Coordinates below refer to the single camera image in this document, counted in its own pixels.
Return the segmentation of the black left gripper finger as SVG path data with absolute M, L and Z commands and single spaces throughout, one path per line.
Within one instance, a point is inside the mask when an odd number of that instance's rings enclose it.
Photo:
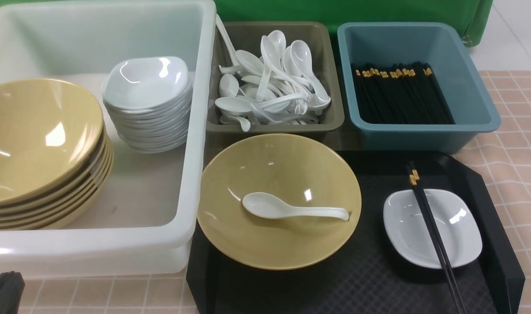
M 17 314 L 25 282 L 20 272 L 0 274 L 0 314 Z

